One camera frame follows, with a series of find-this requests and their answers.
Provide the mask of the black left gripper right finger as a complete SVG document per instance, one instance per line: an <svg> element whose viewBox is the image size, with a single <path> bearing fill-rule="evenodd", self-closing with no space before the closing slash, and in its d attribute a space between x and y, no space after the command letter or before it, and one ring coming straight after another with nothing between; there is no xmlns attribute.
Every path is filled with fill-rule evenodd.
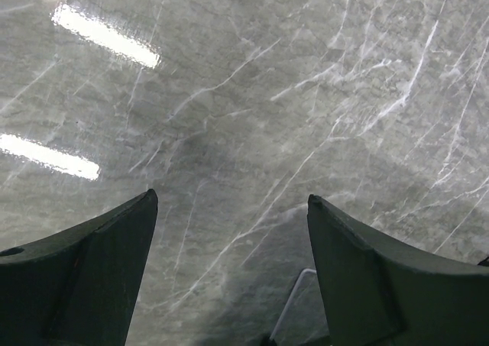
<svg viewBox="0 0 489 346"><path fill-rule="evenodd" d="M307 224L334 345L486 345L488 270L422 251L320 196Z"/></svg>

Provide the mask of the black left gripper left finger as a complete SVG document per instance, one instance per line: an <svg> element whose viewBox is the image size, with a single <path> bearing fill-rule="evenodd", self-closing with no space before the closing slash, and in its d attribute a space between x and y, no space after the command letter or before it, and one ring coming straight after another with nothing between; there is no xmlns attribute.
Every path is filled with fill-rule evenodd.
<svg viewBox="0 0 489 346"><path fill-rule="evenodd" d="M123 345L157 221L153 189L1 252L3 345Z"/></svg>

